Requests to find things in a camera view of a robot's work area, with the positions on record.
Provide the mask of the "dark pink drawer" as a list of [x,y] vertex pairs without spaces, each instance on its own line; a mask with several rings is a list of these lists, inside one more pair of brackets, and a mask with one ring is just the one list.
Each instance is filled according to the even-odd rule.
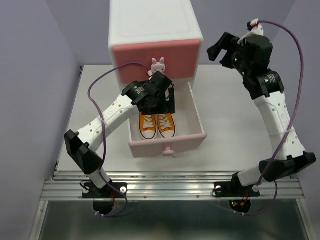
[[162,65],[164,74],[177,80],[196,75],[201,45],[199,39],[186,39],[115,45],[110,50],[115,67],[131,62],[142,63],[149,69]]

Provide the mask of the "light pink drawer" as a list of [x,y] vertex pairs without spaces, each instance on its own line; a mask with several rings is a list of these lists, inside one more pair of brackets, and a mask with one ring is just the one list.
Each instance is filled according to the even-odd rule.
[[207,137],[194,99],[192,84],[188,81],[174,82],[175,114],[172,130],[156,127],[156,136],[145,139],[139,128],[139,116],[128,121],[129,147],[135,158],[173,156],[196,150]]

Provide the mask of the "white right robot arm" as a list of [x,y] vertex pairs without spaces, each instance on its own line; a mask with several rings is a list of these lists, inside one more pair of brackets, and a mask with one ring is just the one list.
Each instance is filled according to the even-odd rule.
[[301,144],[292,124],[294,117],[287,109],[282,79],[269,68],[273,51],[270,40],[256,34],[241,40],[225,32],[214,46],[207,49],[209,60],[214,62],[221,50],[226,54],[220,64],[240,73],[244,87],[263,118],[273,156],[255,167],[233,174],[230,181],[215,182],[212,195],[216,198],[258,197],[260,183],[299,173],[315,163],[316,156]]

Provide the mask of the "orange sneaker front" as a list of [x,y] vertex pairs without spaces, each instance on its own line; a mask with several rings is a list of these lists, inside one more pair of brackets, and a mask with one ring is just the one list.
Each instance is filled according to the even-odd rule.
[[143,140],[152,140],[157,136],[157,122],[155,115],[139,114],[139,132]]

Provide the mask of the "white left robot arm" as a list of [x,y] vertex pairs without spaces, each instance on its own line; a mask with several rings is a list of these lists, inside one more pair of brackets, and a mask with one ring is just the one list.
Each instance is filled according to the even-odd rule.
[[126,198],[122,186],[115,186],[103,169],[105,156],[96,153],[100,146],[106,146],[106,139],[130,118],[143,115],[174,114],[174,83],[160,72],[147,81],[133,81],[127,85],[116,100],[105,110],[98,111],[98,117],[77,131],[64,134],[67,154],[94,184],[94,191],[103,199],[114,194]]

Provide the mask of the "orange sneaker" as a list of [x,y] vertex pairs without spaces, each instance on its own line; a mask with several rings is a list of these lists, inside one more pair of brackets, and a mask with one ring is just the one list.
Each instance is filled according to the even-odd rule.
[[157,122],[155,115],[139,114],[139,132],[143,140],[152,140],[157,136]]
[[176,125],[171,113],[157,115],[157,128],[162,138],[173,138],[176,135]]

